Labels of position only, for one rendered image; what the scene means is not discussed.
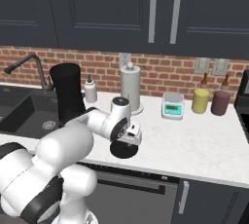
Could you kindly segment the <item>white and teal kitchen scale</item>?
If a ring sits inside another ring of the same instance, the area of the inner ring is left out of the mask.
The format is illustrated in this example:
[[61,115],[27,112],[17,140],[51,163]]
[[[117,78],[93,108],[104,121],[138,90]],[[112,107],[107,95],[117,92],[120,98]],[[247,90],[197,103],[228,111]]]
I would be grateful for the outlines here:
[[166,92],[161,100],[161,116],[169,120],[182,120],[185,101],[180,93]]

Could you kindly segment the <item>paper towel roll on holder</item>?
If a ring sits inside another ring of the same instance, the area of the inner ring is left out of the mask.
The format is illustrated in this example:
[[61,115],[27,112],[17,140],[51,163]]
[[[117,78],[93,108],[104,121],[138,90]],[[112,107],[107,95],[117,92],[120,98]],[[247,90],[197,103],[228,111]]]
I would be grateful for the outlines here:
[[121,68],[121,96],[129,100],[132,115],[143,111],[140,102],[140,67],[131,61]]

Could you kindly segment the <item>grey dishwasher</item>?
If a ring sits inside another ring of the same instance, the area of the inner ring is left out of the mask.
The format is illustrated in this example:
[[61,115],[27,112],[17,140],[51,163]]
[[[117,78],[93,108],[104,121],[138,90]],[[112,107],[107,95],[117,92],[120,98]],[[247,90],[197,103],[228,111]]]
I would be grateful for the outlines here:
[[[161,174],[80,163],[97,174],[97,186],[87,205],[99,224],[171,224],[179,180]],[[165,194],[154,194],[98,183],[98,179],[165,186]]]

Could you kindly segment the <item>dark cupboard door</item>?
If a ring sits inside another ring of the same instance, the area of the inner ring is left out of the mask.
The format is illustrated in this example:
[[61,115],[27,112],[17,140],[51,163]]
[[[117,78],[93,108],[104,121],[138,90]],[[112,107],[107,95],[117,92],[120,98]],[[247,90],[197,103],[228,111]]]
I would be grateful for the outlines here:
[[[179,214],[184,181],[190,189]],[[171,224],[249,224],[249,189],[180,179]]]
[[150,0],[51,0],[61,49],[160,53],[163,0],[157,0],[155,42],[148,43]]
[[174,0],[165,0],[161,52],[171,56],[249,60],[249,0],[181,0],[171,45]]
[[57,48],[51,0],[0,0],[0,46]]

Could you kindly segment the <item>maroon jar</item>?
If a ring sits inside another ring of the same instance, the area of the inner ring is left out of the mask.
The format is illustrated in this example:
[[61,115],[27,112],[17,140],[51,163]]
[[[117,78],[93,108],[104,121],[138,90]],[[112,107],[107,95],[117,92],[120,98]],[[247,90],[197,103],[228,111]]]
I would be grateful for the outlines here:
[[228,92],[216,91],[211,104],[211,113],[216,116],[223,116],[228,108],[231,95]]

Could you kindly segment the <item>brown-capped bottle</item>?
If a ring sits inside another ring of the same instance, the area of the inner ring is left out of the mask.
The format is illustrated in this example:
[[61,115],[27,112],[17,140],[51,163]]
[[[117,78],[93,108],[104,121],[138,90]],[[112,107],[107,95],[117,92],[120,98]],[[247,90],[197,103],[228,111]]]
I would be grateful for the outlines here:
[[200,87],[202,88],[202,89],[206,89],[206,90],[208,90],[208,85],[207,85],[207,73],[204,73],[204,76],[203,76],[203,78],[202,78],[202,80],[201,80],[201,82],[200,82]]
[[230,75],[227,74],[225,77],[225,80],[223,81],[222,86],[221,86],[221,90],[224,92],[227,92],[227,93],[229,93],[231,91],[230,84],[229,84],[229,77],[230,77]]

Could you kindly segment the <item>black kitchen sink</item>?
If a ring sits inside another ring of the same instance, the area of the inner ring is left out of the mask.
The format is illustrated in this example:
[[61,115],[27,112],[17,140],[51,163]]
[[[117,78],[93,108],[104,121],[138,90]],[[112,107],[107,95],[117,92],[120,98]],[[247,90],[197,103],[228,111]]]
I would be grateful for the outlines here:
[[10,113],[0,120],[0,133],[40,139],[62,127],[55,92],[31,89]]

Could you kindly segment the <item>yellow jar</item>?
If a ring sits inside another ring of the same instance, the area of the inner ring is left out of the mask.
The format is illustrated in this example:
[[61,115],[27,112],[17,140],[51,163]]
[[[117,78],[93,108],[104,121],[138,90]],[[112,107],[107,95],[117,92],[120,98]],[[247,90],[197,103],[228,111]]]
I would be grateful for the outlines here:
[[210,92],[205,89],[196,89],[194,92],[192,110],[197,114],[203,114],[206,110]]

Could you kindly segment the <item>black sink tap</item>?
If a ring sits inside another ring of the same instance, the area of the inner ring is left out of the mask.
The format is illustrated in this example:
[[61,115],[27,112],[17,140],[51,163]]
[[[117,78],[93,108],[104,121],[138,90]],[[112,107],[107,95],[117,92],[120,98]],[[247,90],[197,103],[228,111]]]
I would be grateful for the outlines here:
[[29,61],[32,58],[35,60],[37,68],[38,68],[42,89],[45,92],[52,92],[54,89],[54,84],[52,83],[52,80],[50,79],[50,77],[49,77],[49,79],[50,79],[49,82],[46,82],[41,61],[40,61],[39,57],[34,55],[34,54],[27,55],[27,56],[23,57],[22,59],[18,60],[17,62],[13,63],[12,65],[5,68],[4,72],[6,74],[11,74],[13,70],[15,70],[19,66],[23,65],[25,62]]

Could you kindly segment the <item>black round blender lid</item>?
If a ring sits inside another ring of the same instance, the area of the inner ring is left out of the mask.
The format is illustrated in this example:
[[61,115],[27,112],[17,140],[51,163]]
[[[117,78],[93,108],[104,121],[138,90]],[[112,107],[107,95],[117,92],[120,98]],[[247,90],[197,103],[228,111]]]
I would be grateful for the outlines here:
[[136,155],[138,146],[125,142],[114,141],[110,145],[110,152],[113,156],[120,159],[129,159]]

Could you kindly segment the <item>grey wall socket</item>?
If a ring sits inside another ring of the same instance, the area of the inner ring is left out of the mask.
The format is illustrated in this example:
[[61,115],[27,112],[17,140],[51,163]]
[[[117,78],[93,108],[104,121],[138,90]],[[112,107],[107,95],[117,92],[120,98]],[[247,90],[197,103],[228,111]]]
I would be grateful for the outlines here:
[[119,65],[124,66],[131,62],[131,53],[119,53]]
[[198,57],[195,62],[195,74],[204,74],[208,72],[210,59],[208,57]]
[[212,74],[215,76],[225,76],[228,71],[229,60],[225,58],[215,58]]

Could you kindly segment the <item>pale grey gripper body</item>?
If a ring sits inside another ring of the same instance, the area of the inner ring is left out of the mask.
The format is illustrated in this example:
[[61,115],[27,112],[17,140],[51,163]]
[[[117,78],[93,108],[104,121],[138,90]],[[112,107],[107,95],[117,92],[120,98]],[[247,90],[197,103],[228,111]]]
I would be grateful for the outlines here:
[[142,132],[138,131],[136,133],[126,132],[122,137],[118,138],[118,141],[139,146],[142,140]]

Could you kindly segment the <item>white soap dispenser bottle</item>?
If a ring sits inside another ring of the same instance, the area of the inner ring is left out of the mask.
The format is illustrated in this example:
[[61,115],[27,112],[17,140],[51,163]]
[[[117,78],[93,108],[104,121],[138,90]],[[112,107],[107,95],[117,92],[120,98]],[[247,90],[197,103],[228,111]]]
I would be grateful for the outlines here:
[[88,75],[84,89],[86,101],[88,103],[95,103],[97,101],[97,90],[95,82],[91,79],[91,75]]

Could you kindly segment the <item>dark upper cupboard door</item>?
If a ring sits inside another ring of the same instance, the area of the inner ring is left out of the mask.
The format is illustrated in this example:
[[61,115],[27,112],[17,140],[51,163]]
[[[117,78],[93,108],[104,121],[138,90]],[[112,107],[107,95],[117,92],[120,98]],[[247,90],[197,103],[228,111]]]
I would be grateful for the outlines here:
[[249,0],[181,0],[171,45],[174,0],[165,0],[161,52],[171,56],[249,60]]
[[0,46],[57,48],[51,0],[0,0]]
[[150,0],[51,0],[61,49],[160,53],[163,0],[157,0],[155,42],[148,43]]

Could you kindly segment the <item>black stove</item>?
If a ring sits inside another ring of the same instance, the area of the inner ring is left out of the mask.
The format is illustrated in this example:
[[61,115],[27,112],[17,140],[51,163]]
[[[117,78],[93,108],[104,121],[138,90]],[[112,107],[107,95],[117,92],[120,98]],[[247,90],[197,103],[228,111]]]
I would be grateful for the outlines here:
[[249,143],[249,70],[243,71],[233,106]]

